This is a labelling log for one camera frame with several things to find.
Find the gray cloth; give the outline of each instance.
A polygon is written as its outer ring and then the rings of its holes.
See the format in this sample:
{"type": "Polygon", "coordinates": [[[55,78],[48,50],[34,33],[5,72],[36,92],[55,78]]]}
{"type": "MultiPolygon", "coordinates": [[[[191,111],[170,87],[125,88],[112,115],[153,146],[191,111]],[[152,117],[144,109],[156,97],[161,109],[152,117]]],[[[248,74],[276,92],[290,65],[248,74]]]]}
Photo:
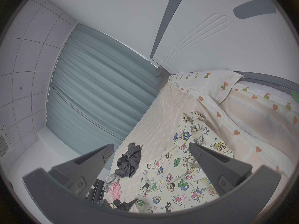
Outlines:
{"type": "Polygon", "coordinates": [[[136,146],[135,143],[130,143],[128,151],[122,154],[121,158],[116,162],[119,168],[115,170],[115,174],[120,177],[132,177],[139,167],[140,159],[140,145],[136,146]]]}
{"type": "Polygon", "coordinates": [[[119,180],[119,176],[117,176],[116,174],[108,175],[104,180],[104,186],[103,186],[104,191],[108,192],[108,189],[111,186],[111,184],[117,182],[118,180],[119,180]]]}

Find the orange heart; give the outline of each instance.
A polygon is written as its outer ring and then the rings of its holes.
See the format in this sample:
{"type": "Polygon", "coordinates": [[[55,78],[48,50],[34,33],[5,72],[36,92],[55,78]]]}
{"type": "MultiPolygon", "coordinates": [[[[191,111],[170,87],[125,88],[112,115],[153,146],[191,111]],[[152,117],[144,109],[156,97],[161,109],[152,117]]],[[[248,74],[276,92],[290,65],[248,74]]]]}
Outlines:
{"type": "Polygon", "coordinates": [[[278,109],[278,105],[273,104],[273,110],[277,110],[278,109]]]}

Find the teal curtain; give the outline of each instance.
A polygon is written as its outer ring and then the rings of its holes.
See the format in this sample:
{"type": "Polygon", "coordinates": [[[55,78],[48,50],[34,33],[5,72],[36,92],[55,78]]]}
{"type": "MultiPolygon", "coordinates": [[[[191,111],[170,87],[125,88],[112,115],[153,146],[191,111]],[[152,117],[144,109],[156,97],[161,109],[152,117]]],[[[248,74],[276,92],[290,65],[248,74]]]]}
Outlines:
{"type": "Polygon", "coordinates": [[[54,69],[47,127],[80,155],[109,143],[117,149],[159,93],[155,69],[115,39],[78,24],[54,69]]]}

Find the bed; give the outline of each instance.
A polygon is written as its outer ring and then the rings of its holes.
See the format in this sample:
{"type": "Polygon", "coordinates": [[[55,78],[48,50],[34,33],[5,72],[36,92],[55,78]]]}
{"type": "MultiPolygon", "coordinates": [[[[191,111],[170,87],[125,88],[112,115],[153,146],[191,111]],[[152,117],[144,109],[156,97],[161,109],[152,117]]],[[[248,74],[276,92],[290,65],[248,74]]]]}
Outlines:
{"type": "MultiPolygon", "coordinates": [[[[252,172],[265,164],[282,174],[265,208],[269,206],[287,184],[298,162],[299,104],[285,92],[239,81],[240,78],[242,75],[230,71],[171,76],[151,107],[116,150],[110,173],[118,168],[116,161],[128,150],[131,142],[141,145],[140,165],[171,148],[181,113],[197,111],[233,150],[235,159],[253,166],[252,172]]],[[[137,170],[133,177],[119,179],[122,202],[132,201],[140,192],[141,175],[142,170],[137,170]]],[[[112,195],[107,193],[104,199],[110,203],[113,201],[112,195]]],[[[139,212],[135,205],[130,211],[139,212]]]]}

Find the star print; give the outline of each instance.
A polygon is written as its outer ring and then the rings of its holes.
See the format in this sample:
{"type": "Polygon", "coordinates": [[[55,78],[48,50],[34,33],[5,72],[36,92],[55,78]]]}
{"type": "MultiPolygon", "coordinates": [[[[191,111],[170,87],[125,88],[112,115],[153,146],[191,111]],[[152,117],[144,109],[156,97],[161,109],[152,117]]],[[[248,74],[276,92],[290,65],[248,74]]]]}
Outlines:
{"type": "Polygon", "coordinates": [[[207,133],[210,132],[207,127],[204,128],[204,134],[207,135],[207,133]]]}

